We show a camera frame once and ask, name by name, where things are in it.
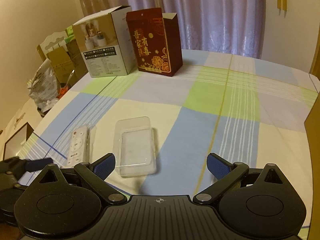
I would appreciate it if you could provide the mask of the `white remote in plastic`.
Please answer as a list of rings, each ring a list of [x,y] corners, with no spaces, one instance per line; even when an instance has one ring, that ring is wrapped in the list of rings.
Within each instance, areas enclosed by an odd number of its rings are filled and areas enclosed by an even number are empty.
[[[71,139],[67,153],[66,168],[73,168],[76,164],[91,162],[91,127],[84,125],[71,132]]]

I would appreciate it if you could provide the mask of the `clear plastic tray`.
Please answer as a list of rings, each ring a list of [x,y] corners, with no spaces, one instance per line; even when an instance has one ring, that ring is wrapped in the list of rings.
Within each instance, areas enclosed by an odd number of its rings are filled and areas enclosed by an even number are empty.
[[[113,154],[116,172],[123,178],[154,174],[156,149],[150,118],[141,116],[117,121]]]

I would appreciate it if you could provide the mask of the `checkered tablecloth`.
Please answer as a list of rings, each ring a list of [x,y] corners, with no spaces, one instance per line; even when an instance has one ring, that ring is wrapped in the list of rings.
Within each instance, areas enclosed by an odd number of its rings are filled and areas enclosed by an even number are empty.
[[[262,168],[275,163],[312,209],[312,168],[304,122],[319,94],[319,79],[280,64],[231,54],[184,50],[173,76],[133,71],[85,75],[41,121],[19,152],[28,159],[67,161],[71,133],[90,130],[89,156],[113,150],[119,120],[148,117],[154,133],[155,174],[109,185],[131,196],[193,196],[214,182],[206,168],[214,152]]]

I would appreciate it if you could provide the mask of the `silver crumpled bag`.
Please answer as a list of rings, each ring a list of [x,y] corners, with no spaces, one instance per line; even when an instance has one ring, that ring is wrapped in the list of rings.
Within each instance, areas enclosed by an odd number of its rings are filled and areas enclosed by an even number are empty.
[[[46,59],[28,82],[29,97],[33,99],[38,110],[45,113],[57,102],[60,84],[53,71],[50,59]]]

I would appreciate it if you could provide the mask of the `brown cardboard bin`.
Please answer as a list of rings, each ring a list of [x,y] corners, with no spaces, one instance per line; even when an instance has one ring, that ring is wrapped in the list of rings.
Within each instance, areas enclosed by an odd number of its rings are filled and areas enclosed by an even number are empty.
[[[319,240],[319,215],[320,215],[320,203],[319,203],[319,159],[320,159],[320,110],[319,110],[319,95],[316,98],[313,107],[308,114],[307,119],[304,122],[306,135],[308,138],[311,166],[312,166],[312,181],[313,181],[313,197],[312,197],[312,212],[310,220],[310,228],[308,239]]]

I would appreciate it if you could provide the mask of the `brown cardboard boxes stack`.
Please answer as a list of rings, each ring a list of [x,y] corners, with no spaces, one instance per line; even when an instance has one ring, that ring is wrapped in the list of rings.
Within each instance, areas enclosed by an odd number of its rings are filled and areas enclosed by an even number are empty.
[[[66,44],[66,48],[57,47],[46,55],[40,45],[37,46],[37,51],[43,61],[46,58],[50,59],[53,71],[61,85],[67,83],[72,71],[74,73],[69,81],[71,87],[88,73],[76,39],[69,41]]]

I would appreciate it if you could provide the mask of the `white carved chair back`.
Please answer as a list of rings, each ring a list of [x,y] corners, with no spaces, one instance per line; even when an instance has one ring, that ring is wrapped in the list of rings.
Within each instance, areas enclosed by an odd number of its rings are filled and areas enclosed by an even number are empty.
[[[51,35],[47,36],[44,41],[40,44],[42,52],[46,56],[49,52],[63,47],[67,51],[65,39],[67,38],[67,33],[65,31],[54,32]]]

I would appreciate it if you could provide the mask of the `white product photo box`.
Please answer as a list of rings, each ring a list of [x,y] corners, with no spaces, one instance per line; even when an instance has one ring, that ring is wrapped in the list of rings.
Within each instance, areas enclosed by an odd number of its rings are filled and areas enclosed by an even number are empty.
[[[88,15],[73,24],[81,56],[92,78],[125,76],[136,65],[127,27],[128,5]]]

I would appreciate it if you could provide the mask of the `green white small box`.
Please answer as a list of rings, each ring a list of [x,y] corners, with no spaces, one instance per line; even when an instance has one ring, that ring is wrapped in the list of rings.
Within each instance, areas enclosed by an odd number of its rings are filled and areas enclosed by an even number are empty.
[[[65,42],[69,43],[72,39],[74,39],[73,26],[70,25],[65,29],[67,37],[65,38]]]

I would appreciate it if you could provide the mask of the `dark red gift box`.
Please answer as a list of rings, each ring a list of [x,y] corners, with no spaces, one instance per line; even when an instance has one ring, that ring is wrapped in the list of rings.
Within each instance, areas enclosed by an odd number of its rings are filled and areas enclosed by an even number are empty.
[[[161,8],[130,11],[126,22],[138,70],[172,77],[183,66],[178,16]]]

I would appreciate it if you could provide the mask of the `purple curtain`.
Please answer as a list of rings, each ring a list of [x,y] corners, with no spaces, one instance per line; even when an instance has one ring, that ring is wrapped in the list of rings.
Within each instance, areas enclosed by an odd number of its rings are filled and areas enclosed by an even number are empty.
[[[266,0],[80,0],[80,4],[85,15],[119,5],[175,12],[183,49],[261,57]]]

